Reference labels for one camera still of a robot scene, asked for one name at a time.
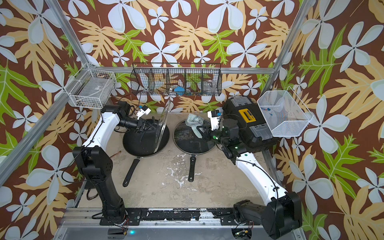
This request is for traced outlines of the grey-green cloth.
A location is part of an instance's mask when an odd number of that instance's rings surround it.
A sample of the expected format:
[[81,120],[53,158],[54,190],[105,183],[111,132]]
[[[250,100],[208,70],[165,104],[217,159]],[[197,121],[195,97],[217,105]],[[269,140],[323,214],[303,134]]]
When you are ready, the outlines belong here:
[[199,132],[198,127],[204,125],[204,119],[200,116],[189,114],[185,120],[186,126],[190,127],[197,138],[202,139],[203,136]]

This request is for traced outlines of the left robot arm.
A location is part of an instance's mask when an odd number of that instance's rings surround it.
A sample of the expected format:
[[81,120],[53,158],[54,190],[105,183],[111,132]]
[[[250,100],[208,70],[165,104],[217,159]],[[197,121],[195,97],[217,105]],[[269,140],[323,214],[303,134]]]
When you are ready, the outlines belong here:
[[105,105],[101,109],[101,118],[86,142],[73,149],[73,156],[78,170],[96,189],[102,202],[100,224],[121,226],[128,221],[128,214],[123,199],[118,194],[112,179],[113,161],[106,153],[108,141],[115,127],[127,129],[155,129],[158,121],[152,119],[147,124],[145,119],[130,117],[131,106],[127,102]]

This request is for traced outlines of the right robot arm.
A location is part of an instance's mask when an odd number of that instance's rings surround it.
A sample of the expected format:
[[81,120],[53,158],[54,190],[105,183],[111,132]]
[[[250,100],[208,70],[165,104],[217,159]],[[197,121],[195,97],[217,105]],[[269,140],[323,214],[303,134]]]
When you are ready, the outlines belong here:
[[303,224],[301,199],[294,192],[287,192],[259,164],[254,154],[241,142],[238,122],[224,119],[222,126],[198,126],[206,141],[221,145],[225,156],[251,181],[263,199],[263,205],[249,200],[234,204],[234,218],[263,226],[269,237],[278,239],[298,229]]

